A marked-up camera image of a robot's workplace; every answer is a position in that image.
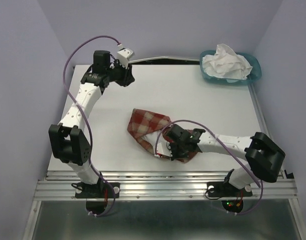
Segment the red checked skirt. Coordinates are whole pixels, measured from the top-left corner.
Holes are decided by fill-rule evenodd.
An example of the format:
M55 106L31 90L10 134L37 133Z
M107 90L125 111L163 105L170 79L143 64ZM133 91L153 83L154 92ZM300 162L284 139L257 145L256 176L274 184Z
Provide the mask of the red checked skirt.
M172 142L170 138L166 137L165 131L157 138L162 128L171 122L170 117L167 115L135 108L132 111L127 131L149 154L169 160L170 156L167 153L156 154L155 145L158 145L157 149L160 150L161 147L166 146L167 142Z

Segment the white crumpled cloth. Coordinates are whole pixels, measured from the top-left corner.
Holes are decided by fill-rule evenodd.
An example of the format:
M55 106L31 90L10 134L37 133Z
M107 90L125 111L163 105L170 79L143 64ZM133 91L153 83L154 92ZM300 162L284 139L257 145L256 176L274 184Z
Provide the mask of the white crumpled cloth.
M223 43L217 45L214 54L202 57L202 68L211 77L233 80L246 80L253 69L244 56Z

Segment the aluminium frame rail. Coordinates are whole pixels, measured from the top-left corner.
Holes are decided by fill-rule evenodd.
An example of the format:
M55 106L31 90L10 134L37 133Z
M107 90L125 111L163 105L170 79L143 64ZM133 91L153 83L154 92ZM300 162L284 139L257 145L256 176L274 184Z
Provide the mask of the aluminium frame rail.
M104 178L120 183L119 201L203 200L208 182L224 179L224 171L106 171ZM74 201L71 186L79 180L72 171L48 171L37 183L35 201Z

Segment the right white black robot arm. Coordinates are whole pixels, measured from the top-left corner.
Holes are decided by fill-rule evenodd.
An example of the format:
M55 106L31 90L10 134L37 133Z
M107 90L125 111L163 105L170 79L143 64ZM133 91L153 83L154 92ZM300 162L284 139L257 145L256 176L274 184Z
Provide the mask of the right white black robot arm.
M192 131L175 124L165 136L170 139L171 158L186 158L190 153L217 153L232 156L240 165L228 172L217 187L228 195L234 195L245 186L262 180L275 183L280 173L285 152L266 134L253 136L215 135L205 129Z

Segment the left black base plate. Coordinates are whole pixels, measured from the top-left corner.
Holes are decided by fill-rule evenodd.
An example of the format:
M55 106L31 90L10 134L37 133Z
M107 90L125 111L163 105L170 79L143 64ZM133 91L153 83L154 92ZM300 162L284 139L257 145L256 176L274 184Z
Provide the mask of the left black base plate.
M119 198L120 183L112 182L109 184L86 184L83 182L72 183L75 189L75 198L77 199L103 199L103 198Z

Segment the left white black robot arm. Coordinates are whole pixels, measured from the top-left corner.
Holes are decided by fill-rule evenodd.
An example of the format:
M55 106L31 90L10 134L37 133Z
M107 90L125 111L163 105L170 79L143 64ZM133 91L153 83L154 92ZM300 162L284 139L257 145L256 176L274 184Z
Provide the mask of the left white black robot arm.
M89 127L89 115L110 83L127 87L135 81L129 62L133 55L133 50L123 48L111 62L109 51L96 50L93 64L83 75L71 107L61 121L48 130L53 156L75 171L93 197L103 194L104 184L100 172L91 163L92 147L83 130Z

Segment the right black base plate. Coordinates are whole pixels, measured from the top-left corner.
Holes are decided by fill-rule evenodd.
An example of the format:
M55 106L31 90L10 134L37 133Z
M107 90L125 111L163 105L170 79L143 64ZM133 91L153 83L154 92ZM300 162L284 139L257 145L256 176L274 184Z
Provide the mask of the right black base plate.
M245 188L237 189L236 187L223 183L222 181L211 181L207 183L205 196L210 199L233 198L233 197L252 197L252 191Z

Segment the teal plastic basket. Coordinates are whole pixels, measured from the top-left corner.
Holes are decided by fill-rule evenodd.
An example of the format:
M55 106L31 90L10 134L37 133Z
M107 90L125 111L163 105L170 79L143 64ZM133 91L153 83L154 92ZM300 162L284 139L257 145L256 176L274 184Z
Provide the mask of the teal plastic basket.
M206 50L206 51L201 52L199 56L201 74L202 74L203 79L206 82L211 83L211 84L216 84L216 85L225 85L225 86L248 86L261 79L262 70L261 70L260 63L253 55L244 53L244 52L237 52L237 54L243 56L249 62L249 64L253 67L250 74L247 76L246 80L230 79L230 78L216 78L216 77L207 75L202 66L203 57L206 55L214 55L215 53L216 53L215 50Z

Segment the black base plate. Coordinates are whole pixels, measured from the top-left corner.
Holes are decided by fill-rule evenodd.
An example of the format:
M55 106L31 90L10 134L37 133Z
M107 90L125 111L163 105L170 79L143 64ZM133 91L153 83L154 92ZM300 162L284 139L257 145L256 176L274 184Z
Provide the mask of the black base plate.
M119 198L120 183L112 182L109 184L86 184L83 182L72 183L75 189L75 198L77 199L103 199L103 198Z
M205 196L210 199L233 198L233 197L252 197L252 191L245 188L237 189L236 187L223 183L222 181L211 181L207 183Z

